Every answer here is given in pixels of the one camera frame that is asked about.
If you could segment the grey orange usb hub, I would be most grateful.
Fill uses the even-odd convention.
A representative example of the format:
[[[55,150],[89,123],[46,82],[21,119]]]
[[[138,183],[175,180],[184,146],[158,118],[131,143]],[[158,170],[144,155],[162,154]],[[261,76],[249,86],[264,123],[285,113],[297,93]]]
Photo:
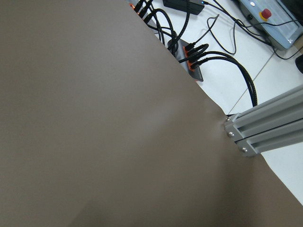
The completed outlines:
[[[129,6],[149,27],[156,27],[156,19],[153,18],[153,6],[151,0],[128,0]]]
[[[200,46],[197,47],[197,50],[194,53],[189,53],[190,51],[186,50],[186,46],[189,45],[186,41],[179,39],[178,43],[175,44],[175,58],[177,61],[183,60],[185,58],[189,58],[187,61],[181,62],[181,66],[186,70],[186,72],[195,80],[203,82],[203,76],[201,73],[201,70],[199,66],[195,69],[191,68],[191,66],[198,61],[198,58],[194,60],[194,55],[199,55],[200,52],[203,50],[205,51],[208,48],[208,44],[201,45],[202,47],[205,46],[205,48],[200,48]]]

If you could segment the small black power brick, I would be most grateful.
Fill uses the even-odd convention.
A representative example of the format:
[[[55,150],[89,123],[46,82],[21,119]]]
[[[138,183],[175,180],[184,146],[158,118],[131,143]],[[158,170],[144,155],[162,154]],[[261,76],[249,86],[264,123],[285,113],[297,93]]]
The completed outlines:
[[[165,7],[193,15],[200,14],[205,7],[203,0],[190,0],[188,3],[186,0],[163,0],[162,2]]]

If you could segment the aluminium frame structure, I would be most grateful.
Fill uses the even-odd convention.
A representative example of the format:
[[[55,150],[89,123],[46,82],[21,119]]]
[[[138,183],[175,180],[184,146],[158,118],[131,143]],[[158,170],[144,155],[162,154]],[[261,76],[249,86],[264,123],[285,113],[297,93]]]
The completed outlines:
[[[228,117],[224,129],[245,157],[301,143],[303,87]]]

